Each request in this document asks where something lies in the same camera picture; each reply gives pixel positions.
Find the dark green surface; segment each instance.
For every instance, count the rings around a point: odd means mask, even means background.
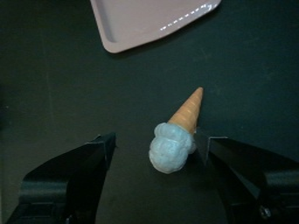
[[[88,0],[0,1],[3,219],[24,174],[115,131],[101,223],[220,223],[197,163],[153,170],[155,125],[203,86],[200,126],[299,161],[298,11],[298,1],[227,0],[169,37],[109,54]]]

